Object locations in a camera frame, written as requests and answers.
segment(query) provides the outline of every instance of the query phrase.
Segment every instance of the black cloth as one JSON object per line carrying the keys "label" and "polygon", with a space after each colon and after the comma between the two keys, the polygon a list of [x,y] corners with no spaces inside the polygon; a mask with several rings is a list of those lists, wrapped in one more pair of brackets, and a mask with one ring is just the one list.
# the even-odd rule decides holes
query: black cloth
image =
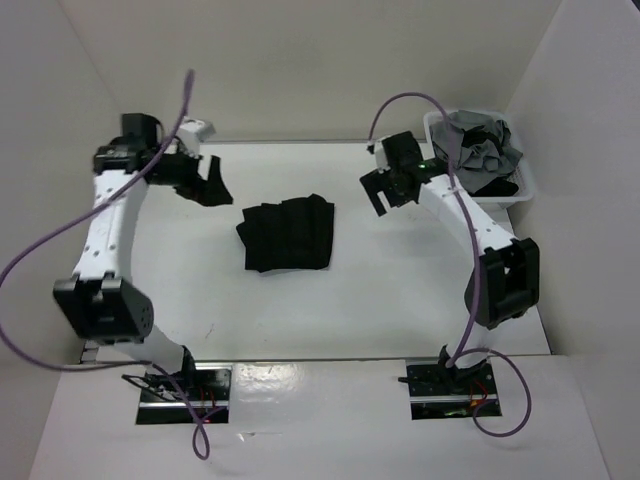
{"label": "black cloth", "polygon": [[513,197],[518,193],[518,185],[504,178],[494,178],[480,190],[470,193],[472,197]]}
{"label": "black cloth", "polygon": [[236,227],[246,248],[245,270],[320,270],[329,266],[335,205],[319,195],[242,210]]}
{"label": "black cloth", "polygon": [[458,110],[449,114],[451,129],[439,121],[429,127],[436,159],[451,162],[458,180],[470,194],[484,190],[483,196],[517,192],[517,185],[492,180],[507,178],[516,170],[522,152],[511,143],[511,130],[504,120],[491,115]]}

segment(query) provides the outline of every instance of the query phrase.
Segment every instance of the white enclosure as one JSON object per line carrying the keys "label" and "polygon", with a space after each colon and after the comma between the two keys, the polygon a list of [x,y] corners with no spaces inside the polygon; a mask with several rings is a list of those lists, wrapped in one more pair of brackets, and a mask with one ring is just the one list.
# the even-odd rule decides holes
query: white enclosure
{"label": "white enclosure", "polygon": [[[0,263],[91,205],[89,161],[120,113],[173,121],[187,67],[191,114],[222,140],[362,140],[406,90],[505,111],[537,184],[509,213],[541,248],[542,322],[570,356],[609,474],[638,478],[639,43],[632,0],[3,0]],[[398,102],[379,133],[422,134],[431,109]],[[51,286],[85,233],[0,290],[3,326],[48,360],[80,353]],[[29,477],[58,380],[0,347],[3,478]]]}

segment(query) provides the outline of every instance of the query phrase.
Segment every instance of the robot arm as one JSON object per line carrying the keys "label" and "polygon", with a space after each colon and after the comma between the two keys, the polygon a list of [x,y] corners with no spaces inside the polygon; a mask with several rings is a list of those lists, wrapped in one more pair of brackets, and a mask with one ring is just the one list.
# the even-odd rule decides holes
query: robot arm
{"label": "robot arm", "polygon": [[[473,260],[469,228],[443,167],[425,161],[411,132],[385,137],[373,147],[377,169],[360,179],[378,215],[386,210],[378,197],[382,192],[391,207],[414,201],[426,207],[453,234]],[[471,215],[480,247],[480,305],[467,348],[492,346],[493,331],[505,320],[516,318],[538,302],[540,254],[531,239],[518,240],[497,225],[469,196],[458,180],[456,189]],[[467,309],[473,297],[473,274],[464,299]],[[440,353],[441,363],[451,356],[464,332],[448,342]],[[481,366],[485,354],[471,354],[456,361],[453,377]]]}
{"label": "robot arm", "polygon": [[[178,133],[192,149],[197,148],[194,122],[199,121],[186,120]],[[94,207],[108,201],[151,160],[159,148],[158,123],[143,114],[122,116],[122,136],[100,147],[94,156]],[[233,199],[222,182],[219,158],[211,158],[204,180],[198,175],[201,156],[182,140],[170,148],[172,152],[164,153],[144,179],[93,218],[71,278],[56,281],[53,296],[80,338],[113,346],[186,378],[193,368],[189,351],[154,325],[152,301],[131,278],[138,212],[153,184],[172,186],[178,195],[203,206],[230,204]]]}

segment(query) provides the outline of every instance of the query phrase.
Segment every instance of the white plastic bin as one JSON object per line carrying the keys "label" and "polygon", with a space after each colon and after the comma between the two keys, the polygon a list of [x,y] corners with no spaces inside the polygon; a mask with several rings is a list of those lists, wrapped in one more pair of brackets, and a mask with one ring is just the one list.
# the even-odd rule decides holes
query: white plastic bin
{"label": "white plastic bin", "polygon": [[[447,110],[447,113],[452,113],[454,111],[457,110]],[[473,111],[491,115],[491,117],[496,120],[504,120],[509,126],[509,130],[511,130],[511,145],[524,153],[524,155],[520,159],[520,162],[518,162],[516,170],[509,177],[507,177],[507,180],[518,185],[518,193],[516,193],[512,197],[473,197],[473,199],[485,208],[491,208],[493,205],[499,205],[501,208],[507,208],[515,203],[531,200],[535,194],[535,183],[533,181],[531,170],[529,169],[529,164],[527,163],[527,152],[525,152],[522,148],[520,138],[518,137],[517,132],[514,130],[513,124],[506,115],[500,112],[492,112],[487,110]],[[431,140],[431,131],[429,129],[429,126],[440,121],[441,119],[442,115],[440,115],[440,112],[429,112],[424,116],[425,138],[428,145],[428,150],[432,155],[433,142]]]}

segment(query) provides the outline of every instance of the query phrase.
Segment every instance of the white table surface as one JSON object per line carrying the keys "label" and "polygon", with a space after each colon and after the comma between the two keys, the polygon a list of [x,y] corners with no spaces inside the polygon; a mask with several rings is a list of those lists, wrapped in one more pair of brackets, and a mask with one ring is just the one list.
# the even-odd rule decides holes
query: white table surface
{"label": "white table surface", "polygon": [[[514,361],[534,405],[508,439],[471,419],[412,421],[400,360],[238,364],[230,423],[205,427],[206,462],[191,451],[191,425],[134,424],[138,391],[118,372],[63,374],[31,480],[607,479],[568,359]],[[524,394],[504,362],[493,367],[504,416],[481,421],[504,431],[519,422]]]}
{"label": "white table surface", "polygon": [[[204,208],[152,187],[133,249],[134,282],[155,322],[197,359],[435,356],[468,318],[471,264],[415,204],[378,218],[359,178],[374,168],[362,144],[221,144],[232,206]],[[208,162],[202,165],[206,174]],[[324,271],[244,270],[242,209],[317,193],[336,204]],[[510,228],[506,211],[493,213]],[[507,354],[547,354],[536,309],[499,328]]]}

